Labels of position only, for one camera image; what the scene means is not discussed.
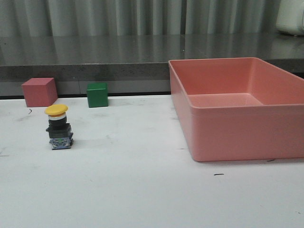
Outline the yellow push button switch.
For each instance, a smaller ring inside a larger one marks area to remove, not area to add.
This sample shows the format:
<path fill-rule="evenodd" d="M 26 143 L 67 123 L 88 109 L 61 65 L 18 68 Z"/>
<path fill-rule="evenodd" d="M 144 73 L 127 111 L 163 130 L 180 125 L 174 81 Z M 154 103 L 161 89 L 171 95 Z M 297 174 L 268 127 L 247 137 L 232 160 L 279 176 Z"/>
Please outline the yellow push button switch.
<path fill-rule="evenodd" d="M 48 115 L 49 143 L 52 150 L 70 149 L 73 144 L 73 132 L 70 123 L 67 122 L 65 104 L 53 104 L 45 109 Z"/>

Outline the dark grey stone counter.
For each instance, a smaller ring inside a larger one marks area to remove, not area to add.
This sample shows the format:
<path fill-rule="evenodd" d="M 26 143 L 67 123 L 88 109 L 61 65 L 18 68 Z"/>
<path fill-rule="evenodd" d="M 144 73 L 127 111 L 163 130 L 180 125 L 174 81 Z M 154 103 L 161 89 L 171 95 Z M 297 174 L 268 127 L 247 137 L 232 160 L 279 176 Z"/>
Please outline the dark grey stone counter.
<path fill-rule="evenodd" d="M 59 97 L 80 97 L 89 83 L 110 95 L 166 95 L 169 60 L 257 57 L 304 75 L 304 39 L 280 33 L 5 37 L 0 40 L 0 96 L 21 98 L 34 77 L 55 79 Z"/>

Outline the green cube block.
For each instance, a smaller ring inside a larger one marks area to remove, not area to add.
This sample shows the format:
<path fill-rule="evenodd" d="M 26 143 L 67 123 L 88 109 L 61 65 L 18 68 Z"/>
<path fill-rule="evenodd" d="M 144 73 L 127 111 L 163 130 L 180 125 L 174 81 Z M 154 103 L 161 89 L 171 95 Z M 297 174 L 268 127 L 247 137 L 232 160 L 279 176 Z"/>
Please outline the green cube block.
<path fill-rule="evenodd" d="M 89 108 L 108 106 L 107 83 L 88 84 L 86 92 Z"/>

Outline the pink plastic bin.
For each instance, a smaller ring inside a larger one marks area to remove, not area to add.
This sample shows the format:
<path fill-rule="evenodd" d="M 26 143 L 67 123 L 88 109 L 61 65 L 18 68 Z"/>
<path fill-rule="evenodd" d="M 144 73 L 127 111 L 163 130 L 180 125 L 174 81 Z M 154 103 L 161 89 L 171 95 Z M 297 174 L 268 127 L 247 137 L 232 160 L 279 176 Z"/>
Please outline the pink plastic bin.
<path fill-rule="evenodd" d="M 171 60 L 169 69 L 193 160 L 303 157 L 302 78 L 255 57 Z"/>

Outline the pink cube block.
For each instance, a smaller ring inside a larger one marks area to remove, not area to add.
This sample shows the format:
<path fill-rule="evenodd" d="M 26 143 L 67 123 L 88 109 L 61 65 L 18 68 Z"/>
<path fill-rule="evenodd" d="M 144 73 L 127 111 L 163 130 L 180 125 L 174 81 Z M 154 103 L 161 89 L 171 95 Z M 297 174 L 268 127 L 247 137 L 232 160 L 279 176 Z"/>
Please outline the pink cube block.
<path fill-rule="evenodd" d="M 21 87 L 27 107 L 47 107 L 58 98 L 53 77 L 31 78 Z"/>

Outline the grey curtain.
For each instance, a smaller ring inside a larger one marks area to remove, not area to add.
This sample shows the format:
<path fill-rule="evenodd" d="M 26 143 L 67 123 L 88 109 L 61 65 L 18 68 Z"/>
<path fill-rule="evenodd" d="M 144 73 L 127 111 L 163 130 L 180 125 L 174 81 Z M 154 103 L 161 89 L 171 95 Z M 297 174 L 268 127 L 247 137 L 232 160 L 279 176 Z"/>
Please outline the grey curtain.
<path fill-rule="evenodd" d="M 3 0 L 2 37 L 258 33 L 278 0 Z"/>

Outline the white kitchen appliance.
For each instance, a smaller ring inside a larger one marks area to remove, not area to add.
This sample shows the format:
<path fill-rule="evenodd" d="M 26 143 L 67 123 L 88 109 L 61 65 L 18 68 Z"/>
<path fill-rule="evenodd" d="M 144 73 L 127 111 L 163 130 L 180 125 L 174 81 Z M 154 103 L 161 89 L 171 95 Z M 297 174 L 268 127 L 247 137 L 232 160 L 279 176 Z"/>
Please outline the white kitchen appliance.
<path fill-rule="evenodd" d="M 304 1 L 281 0 L 276 29 L 294 36 L 304 35 Z"/>

